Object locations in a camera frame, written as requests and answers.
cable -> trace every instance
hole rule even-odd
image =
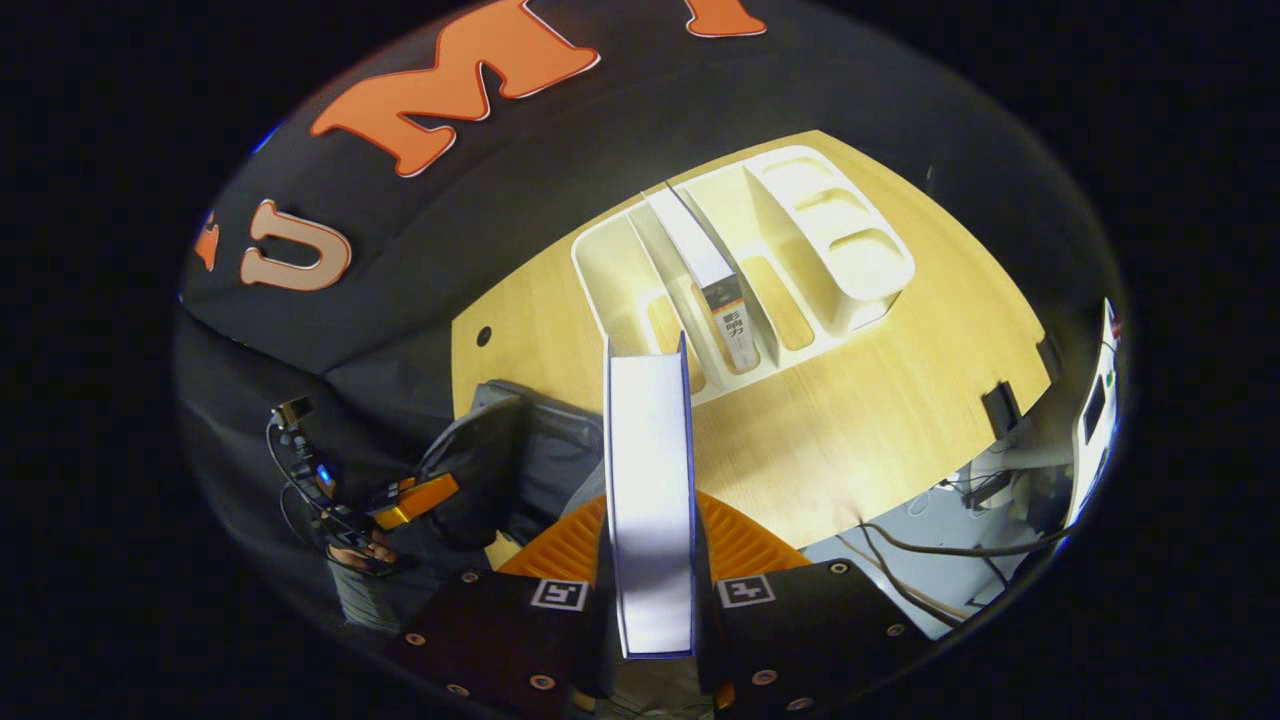
[[[1004,557],[1004,556],[1007,556],[1007,555],[1023,555],[1023,553],[1027,553],[1027,552],[1034,552],[1037,550],[1043,550],[1046,547],[1052,546],[1057,541],[1060,541],[1060,539],[1065,538],[1066,536],[1069,536],[1071,533],[1071,530],[1075,529],[1075,524],[1071,524],[1071,525],[1068,525],[1066,528],[1062,528],[1061,530],[1057,530],[1056,533],[1047,534],[1047,536],[1042,537],[1041,539],[1038,539],[1036,542],[1029,542],[1029,543],[1024,543],[1024,544],[1014,544],[1014,546],[1001,547],[1001,548],[966,550],[966,548],[963,548],[963,547],[929,547],[929,546],[925,546],[925,544],[910,544],[910,543],[905,543],[905,542],[895,538],[893,536],[888,534],[888,532],[884,530],[884,528],[882,528],[882,527],[879,527],[879,525],[877,525],[874,523],[863,523],[861,525],[858,525],[858,527],[859,528],[872,528],[873,530],[876,530],[879,534],[884,536],[884,539],[888,541],[890,544],[892,544],[893,547],[899,547],[901,550],[909,550],[911,552],[924,552],[924,553],[928,553],[928,555],[955,555],[955,556],[959,556],[959,557]]]
[[[977,548],[977,550],[982,550],[982,544],[980,543],[975,544],[973,547]],[[1005,578],[1005,574],[1000,571],[1000,568],[996,568],[996,564],[992,562],[989,557],[983,557],[982,561],[987,564],[987,568],[991,568],[991,571],[995,573],[997,578],[1000,578],[1000,584],[1005,585],[1005,589],[1007,591],[1009,589],[1009,578]]]
[[[271,443],[271,428],[274,428],[274,427],[275,427],[274,419],[266,421],[266,450],[268,450],[268,452],[270,452],[271,461],[275,462],[275,468],[278,470],[280,470],[282,475],[284,475],[284,479],[288,480],[289,484],[292,484],[293,488],[298,491],[298,495],[301,495],[302,498],[307,501],[307,505],[310,505],[311,507],[314,507],[316,511],[319,511],[319,512],[321,512],[324,515],[328,515],[329,518],[333,518],[333,520],[335,523],[338,523],[339,525],[342,525],[343,528],[346,528],[347,530],[349,530],[352,533],[364,534],[361,530],[357,530],[356,528],[352,528],[349,524],[347,524],[347,521],[343,520],[342,518],[339,518],[335,512],[329,512],[324,507],[320,507],[314,500],[311,500],[310,497],[307,497],[307,493],[303,492],[302,487],[298,484],[298,480],[294,479],[294,477],[291,475],[284,469],[284,465],[280,464],[279,455],[275,454],[275,446]]]
[[[280,514],[284,515],[284,521],[285,521],[285,524],[289,525],[289,529],[293,530],[293,534],[297,536],[298,539],[302,539],[302,536],[298,534],[298,530],[293,527],[293,521],[289,520],[289,515],[287,512],[284,512],[284,493],[291,487],[293,489],[298,491],[298,495],[302,496],[302,500],[305,500],[311,509],[317,510],[319,512],[321,512],[323,515],[325,515],[328,518],[333,518],[333,520],[335,523],[338,523],[339,525],[342,525],[343,528],[346,528],[347,530],[349,530],[352,533],[364,534],[360,530],[357,530],[356,528],[352,528],[351,525],[348,525],[347,521],[343,520],[342,518],[339,518],[338,515],[335,515],[333,512],[329,512],[329,511],[326,511],[323,507],[319,507],[315,503],[315,501],[312,501],[310,497],[307,497],[307,493],[303,492],[301,487],[298,487],[298,482],[293,478],[293,475],[291,475],[288,471],[285,471],[284,465],[280,464],[280,456],[275,454],[275,446],[271,443],[271,428],[274,428],[274,427],[275,427],[275,423],[274,423],[274,418],[273,418],[273,420],[268,420],[268,423],[266,423],[266,450],[271,455],[271,461],[275,462],[275,468],[280,471],[282,475],[284,475],[284,479],[288,480],[288,483],[289,483],[289,484],[284,486],[283,488],[280,488],[279,506],[280,506]],[[324,548],[324,559],[328,560],[329,562],[333,562],[334,565],[338,565],[339,568],[346,568],[347,570],[351,570],[353,573],[360,573],[361,575],[365,575],[367,578],[383,579],[381,577],[379,577],[379,575],[376,575],[374,573],[370,573],[367,570],[361,570],[360,568],[353,568],[351,565],[347,565],[346,562],[339,562],[338,560],[335,560],[333,556],[329,555],[329,548],[328,547]]]
[[[991,478],[997,478],[997,477],[1000,477],[1000,475],[1002,475],[1005,473],[1011,473],[1011,471],[1012,470],[1009,470],[1009,469],[996,470],[995,473],[987,473],[986,475],[974,475],[972,478],[965,478],[963,480],[955,480],[955,482],[943,479],[943,480],[938,482],[938,484],[940,486],[952,486],[952,487],[956,487],[960,483],[969,483],[969,491],[961,491],[961,495],[969,495],[969,493],[978,492],[982,488],[987,487],[987,483],[983,483],[983,484],[980,484],[978,487],[973,487],[974,482],[977,482],[977,480],[992,482]]]
[[[867,555],[861,550],[858,550],[856,547],[854,547],[854,544],[850,543],[847,539],[845,539],[844,536],[836,536],[836,537],[840,538],[840,542],[845,543],[845,547],[847,547],[849,550],[856,552],[863,560],[865,560],[865,561],[870,562],[872,565],[874,565],[877,570],[879,570],[881,573],[884,571],[884,568],[882,568],[881,564],[874,557],[872,557],[870,555]],[[973,615],[972,612],[965,612],[964,610],[956,610],[955,607],[952,607],[952,606],[950,606],[950,605],[947,605],[945,602],[937,601],[937,600],[934,600],[934,598],[924,594],[923,592],[913,588],[911,585],[909,585],[906,583],[902,583],[902,587],[906,588],[908,591],[910,591],[911,594],[914,594],[915,597],[920,598],[922,601],[928,602],[929,605],[932,605],[933,607],[937,607],[938,610],[941,610],[943,612],[955,615],[956,618],[960,618],[961,620],[968,620]]]
[[[1021,478],[1024,473],[1018,473],[1016,470],[1010,470],[1010,469],[1005,469],[1005,470],[1000,470],[1000,471],[996,471],[996,473],[992,473],[992,474],[989,474],[989,475],[980,475],[980,477],[979,477],[978,479],[984,479],[984,478],[986,478],[986,482],[983,482],[983,483],[982,483],[980,486],[978,486],[978,487],[973,487],[973,478],[970,478],[970,479],[969,479],[969,488],[970,488],[970,489],[969,489],[968,492],[961,492],[961,493],[960,493],[960,496],[961,496],[961,500],[968,500],[968,498],[973,497],[973,496],[974,496],[975,493],[979,493],[979,492],[982,492],[983,489],[986,489],[986,487],[987,487],[988,484],[992,484],[992,483],[996,483],[996,482],[998,482],[998,480],[1000,480],[1001,478],[1005,478],[1005,477],[1007,477],[1007,475],[1010,475],[1010,474],[1011,474],[1011,475],[1014,475],[1014,479],[1011,479],[1011,480],[1009,482],[1009,484],[1007,484],[1006,487],[1007,487],[1007,488],[1012,488],[1012,487],[1014,487],[1014,484],[1016,484],[1016,483],[1018,483],[1018,479],[1019,479],[1019,478]],[[982,518],[982,516],[983,516],[983,515],[986,515],[987,512],[991,512],[991,510],[992,510],[991,507],[987,507],[987,509],[983,509],[983,510],[982,510],[982,511],[979,511],[979,512],[974,512],[974,509],[973,509],[973,507],[970,507],[970,509],[969,509],[969,516],[970,516],[970,518],[973,518],[974,520],[977,520],[978,518]]]
[[[902,583],[900,583],[899,579],[893,577],[893,573],[890,571],[888,562],[884,562],[884,557],[879,553],[879,550],[876,550],[876,546],[872,543],[872,536],[870,536],[870,533],[867,532],[867,528],[864,525],[859,525],[859,528],[863,528],[863,534],[867,537],[867,544],[868,544],[868,547],[872,548],[872,552],[876,553],[876,559],[879,560],[879,562],[881,562],[881,573],[884,573],[884,577],[888,579],[890,584],[893,585],[893,589],[896,589],[897,593],[902,596],[902,600],[905,600],[905,601],[910,602],[911,605],[919,607],[920,610],[928,612],[934,620],[937,620],[938,623],[942,623],[943,625],[946,625],[948,628],[959,628],[960,626],[960,621],[956,620],[955,618],[947,615],[946,612],[938,610],[937,607],[933,607],[928,602],[924,602],[924,601],[916,598],[914,594],[911,594],[906,589],[906,585],[904,585]]]
[[[293,520],[289,520],[289,514],[284,511],[284,493],[287,491],[291,491],[291,489],[298,489],[298,488],[296,488],[293,486],[288,486],[288,484],[280,487],[280,515],[284,516],[284,524],[288,525],[291,530],[293,530],[293,537],[296,537],[300,541],[302,541],[303,543],[306,543],[307,539],[303,538],[302,533],[300,533],[298,529],[293,527]]]

letter m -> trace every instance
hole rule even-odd
[[[517,100],[600,60],[595,50],[570,45],[527,3],[498,0],[444,26],[433,68],[357,82],[320,113],[311,135],[342,128],[390,152],[397,174],[413,177],[444,154],[457,133],[447,126],[425,128],[408,115],[471,122],[489,117],[480,65],[502,77],[503,97]]]

book spine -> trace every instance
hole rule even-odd
[[[716,329],[724,338],[735,370],[746,370],[756,363],[755,342],[751,340],[751,316],[742,300],[742,286],[737,275],[728,275],[703,288],[703,297],[712,310]]]

black bag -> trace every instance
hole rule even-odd
[[[603,452],[599,415],[490,380],[415,469],[420,482],[452,473],[458,483],[424,520],[453,550],[484,548],[495,530],[526,544],[559,519]]]

orange mesh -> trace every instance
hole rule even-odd
[[[809,559],[730,505],[698,493],[712,582],[809,565]]]
[[[595,587],[595,551],[604,527],[604,496],[566,515],[498,568],[508,575],[577,580]]]
[[[604,496],[591,500],[534,538],[499,573],[579,580],[595,585],[596,548],[604,527]],[[707,530],[712,582],[809,565],[809,560],[733,507],[698,493]]]

